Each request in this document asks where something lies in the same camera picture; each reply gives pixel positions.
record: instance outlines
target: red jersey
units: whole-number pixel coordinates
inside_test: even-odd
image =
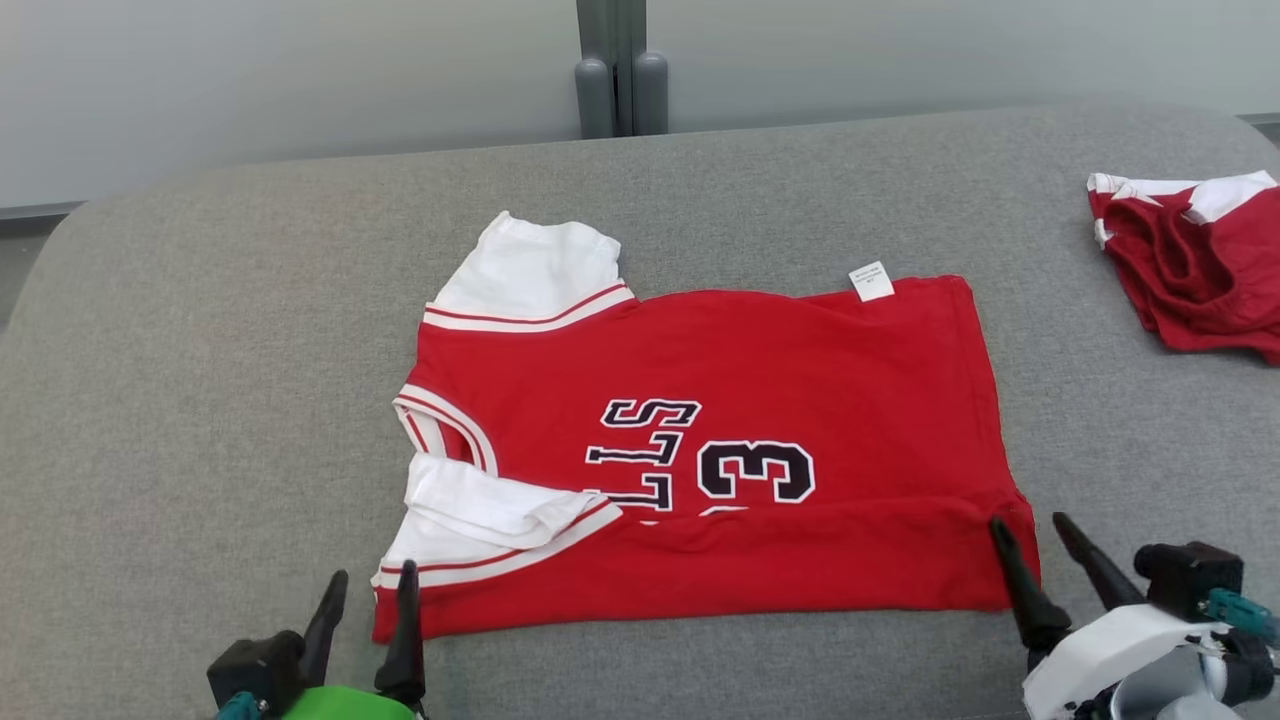
[[[1251,347],[1280,365],[1280,187],[1096,173],[1098,242],[1142,325],[1172,350]]]
[[[618,245],[500,215],[419,331],[419,454],[374,578],[434,637],[576,620],[1009,606],[987,525],[1038,568],[973,295],[640,301]]]

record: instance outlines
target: white label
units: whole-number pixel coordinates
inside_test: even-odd
[[[893,295],[893,281],[888,279],[888,273],[879,260],[849,273],[849,279],[854,281],[854,290],[863,302]]]

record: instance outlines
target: gray fabric surface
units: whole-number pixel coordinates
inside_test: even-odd
[[[1280,374],[1170,355],[1091,236],[1093,170],[1280,156],[1243,123],[1071,106],[228,169],[77,210],[0,337],[0,716],[198,717],[233,639],[353,592],[330,682],[369,687],[361,589],[398,527],[390,409],[421,302],[502,209],[623,243],[640,297],[812,293],[883,260],[973,284],[1048,591],[1101,609],[1046,523],[1124,561],[1201,538],[1280,605]],[[858,568],[840,571],[858,573]],[[530,628],[429,643],[438,719],[1019,716],[1007,615]],[[1277,706],[1251,717],[1275,716]]]

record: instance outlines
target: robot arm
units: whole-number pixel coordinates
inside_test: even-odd
[[[1239,557],[1198,542],[1146,546],[1135,560],[1151,579],[1144,596],[1070,518],[1055,514],[1053,525],[1107,614],[1071,632],[1066,612],[1032,579],[1018,541],[992,520],[1028,650],[1023,700],[1033,720],[1236,717],[1230,706],[1271,693],[1266,641],[1275,623],[1239,596]]]
[[[333,632],[347,601],[347,571],[338,570],[305,635],[284,630],[264,641],[237,641],[209,666],[216,720],[425,720],[417,591],[417,565],[406,560],[396,591],[399,623],[374,676],[378,694],[324,684]]]

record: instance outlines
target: white trim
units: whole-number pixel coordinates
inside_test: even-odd
[[[417,584],[420,588],[431,588],[506,575],[507,573],[527,568],[572,547],[577,542],[585,539],[596,530],[600,530],[621,516],[621,509],[612,502],[605,502],[603,507],[584,518],[576,525],[566,529],[563,533],[556,536],[550,542],[541,547],[526,550],[518,552],[517,555],[512,555],[511,557],[486,562],[484,565],[476,565],[474,568],[448,568],[440,570],[422,569],[417,573]],[[389,562],[385,559],[383,564],[398,565]],[[384,573],[381,568],[379,568],[378,573],[372,577],[372,579],[370,579],[370,584],[375,588],[396,589],[399,587],[399,573]]]
[[[1203,181],[1148,181],[1126,178],[1124,176],[1108,176],[1106,173],[1093,173],[1089,176],[1089,181],[1085,186],[1089,191],[1097,191],[1105,195],[1123,193],[1123,197],[1142,195],[1149,201],[1151,197],[1157,195],[1178,195],[1184,190],[1196,187],[1201,182]]]
[[[1107,241],[1115,236],[1116,233],[1107,229],[1107,224],[1102,218],[1093,220],[1093,240],[1098,241],[1098,247],[1106,250]]]
[[[1143,193],[1138,192],[1137,188],[1134,188],[1132,184],[1126,184],[1126,186],[1121,187],[1120,190],[1117,190],[1115,192],[1115,195],[1111,196],[1111,200],[1128,200],[1130,197],[1133,197],[1134,200],[1146,202],[1147,205],[1155,205],[1156,208],[1164,208],[1164,205],[1161,205],[1158,200],[1156,200],[1155,197],[1151,197],[1149,195],[1143,195]]]
[[[699,518],[705,518],[708,515],[714,515],[717,512],[732,512],[736,510],[748,510],[745,505],[712,505],[707,510],[698,514]]]
[[[1183,217],[1197,225],[1213,223],[1253,200],[1260,192],[1275,187],[1276,181],[1266,170],[1204,181],[1192,191],[1192,208]]]
[[[396,415],[399,418],[401,424],[404,425],[404,432],[408,433],[408,439],[413,443],[415,450],[436,457],[449,456],[449,448],[444,443],[444,433],[440,432],[439,420],[431,416],[411,416],[404,407],[396,407]],[[419,437],[422,438],[424,447],[419,446]]]
[[[447,310],[436,307],[435,304],[429,302],[426,305],[426,311],[422,313],[422,324],[451,331],[540,333],[571,325],[579,320],[595,315],[596,313],[613,307],[614,305],[635,300],[635,297],[636,296],[627,288],[627,286],[617,284],[595,300],[550,318],[503,318],[497,315],[456,318],[453,315],[434,313],[433,310],[440,310],[442,313]]]
[[[498,474],[498,456],[493,451],[493,443],[471,416],[439,395],[413,384],[406,384],[399,395],[392,401],[397,410],[417,410],[458,430],[471,447],[471,457],[476,465],[490,475]]]

